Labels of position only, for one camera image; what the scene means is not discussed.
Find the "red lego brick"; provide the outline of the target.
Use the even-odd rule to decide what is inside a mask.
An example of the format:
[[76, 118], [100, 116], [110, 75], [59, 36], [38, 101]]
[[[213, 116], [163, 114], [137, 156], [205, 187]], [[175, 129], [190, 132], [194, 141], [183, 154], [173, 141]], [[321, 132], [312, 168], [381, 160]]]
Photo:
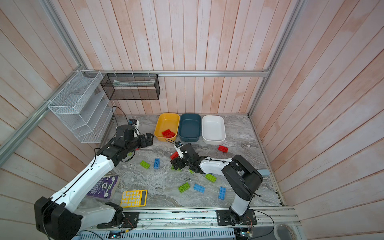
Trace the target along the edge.
[[171, 160], [174, 160], [174, 159], [176, 159], [176, 158], [178, 158], [178, 157], [179, 157], [178, 152], [174, 152], [174, 153], [171, 155]]
[[162, 135], [164, 138], [167, 138], [167, 139], [171, 139], [176, 136], [176, 134], [172, 132], [170, 129], [167, 129], [164, 132], [162, 132]]
[[227, 153], [228, 150], [229, 150], [228, 147], [225, 147], [225, 146], [222, 146], [222, 145], [219, 145], [219, 147], [218, 147], [218, 151], [223, 152], [223, 153]]

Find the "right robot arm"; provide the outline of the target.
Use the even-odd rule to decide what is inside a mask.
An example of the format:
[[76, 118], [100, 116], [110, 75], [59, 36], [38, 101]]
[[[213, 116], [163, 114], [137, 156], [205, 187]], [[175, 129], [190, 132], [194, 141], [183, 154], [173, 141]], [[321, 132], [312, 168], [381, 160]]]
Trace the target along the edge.
[[219, 226], [251, 225], [256, 223], [255, 211], [250, 203], [263, 182], [263, 176], [241, 155], [231, 159], [214, 159], [199, 156], [188, 143], [174, 143], [178, 157], [171, 160], [175, 170], [185, 167], [198, 174], [213, 174], [226, 178], [235, 192], [235, 198], [228, 210], [217, 210]]

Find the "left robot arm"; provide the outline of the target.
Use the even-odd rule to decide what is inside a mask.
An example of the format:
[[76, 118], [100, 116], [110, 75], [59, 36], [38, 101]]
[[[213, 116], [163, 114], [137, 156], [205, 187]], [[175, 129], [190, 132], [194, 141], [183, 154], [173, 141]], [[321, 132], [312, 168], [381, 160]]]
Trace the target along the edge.
[[71, 240], [78, 232], [92, 226], [122, 227], [125, 215], [117, 204], [106, 203], [80, 212], [78, 206], [105, 174], [128, 161], [128, 153], [152, 146], [153, 140], [153, 134], [141, 134], [136, 124], [118, 126], [115, 136], [97, 149], [91, 162], [73, 180], [51, 197], [41, 197], [35, 202], [37, 230], [50, 240]]

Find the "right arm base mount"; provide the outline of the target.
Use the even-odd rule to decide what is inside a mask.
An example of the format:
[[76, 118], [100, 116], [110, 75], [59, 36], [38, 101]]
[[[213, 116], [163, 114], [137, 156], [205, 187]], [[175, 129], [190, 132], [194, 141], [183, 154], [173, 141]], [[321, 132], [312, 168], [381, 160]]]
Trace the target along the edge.
[[228, 210], [217, 210], [217, 223], [219, 226], [237, 226], [237, 225], [250, 225], [254, 226], [257, 224], [255, 211], [247, 209], [241, 216], [237, 215], [234, 211]]

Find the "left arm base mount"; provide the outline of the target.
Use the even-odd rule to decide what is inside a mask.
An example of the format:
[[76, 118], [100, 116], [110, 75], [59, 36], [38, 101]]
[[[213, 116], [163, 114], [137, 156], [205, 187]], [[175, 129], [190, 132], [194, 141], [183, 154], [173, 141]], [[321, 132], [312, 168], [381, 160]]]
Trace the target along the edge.
[[139, 212], [122, 212], [109, 223], [98, 224], [97, 229], [134, 229], [138, 225]]

